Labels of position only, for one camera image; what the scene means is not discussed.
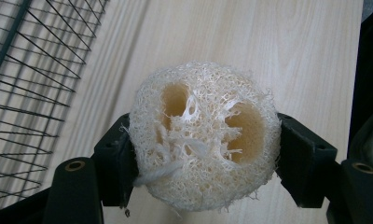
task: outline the dried loofah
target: dried loofah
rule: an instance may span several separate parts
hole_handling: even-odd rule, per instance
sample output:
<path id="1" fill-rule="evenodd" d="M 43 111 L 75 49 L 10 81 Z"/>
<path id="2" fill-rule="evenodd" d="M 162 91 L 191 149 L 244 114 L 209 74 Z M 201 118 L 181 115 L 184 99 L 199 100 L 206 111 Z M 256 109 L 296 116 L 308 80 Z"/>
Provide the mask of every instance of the dried loofah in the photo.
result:
<path id="1" fill-rule="evenodd" d="M 228 206 L 266 184 L 280 149 L 271 96 L 244 73 L 187 63 L 150 76 L 130 113 L 135 186 L 182 210 Z"/>

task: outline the white fibrous sponge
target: white fibrous sponge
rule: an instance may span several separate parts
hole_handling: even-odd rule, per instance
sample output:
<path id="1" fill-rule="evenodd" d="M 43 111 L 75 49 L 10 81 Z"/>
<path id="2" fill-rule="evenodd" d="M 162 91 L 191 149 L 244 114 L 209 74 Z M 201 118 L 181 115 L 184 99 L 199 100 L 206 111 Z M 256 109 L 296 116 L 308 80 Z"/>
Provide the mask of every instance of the white fibrous sponge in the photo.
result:
<path id="1" fill-rule="evenodd" d="M 228 207 L 270 180 L 281 122 L 248 73 L 187 63 L 143 83 L 129 133 L 140 172 L 134 185 L 177 209 L 202 211 Z"/>

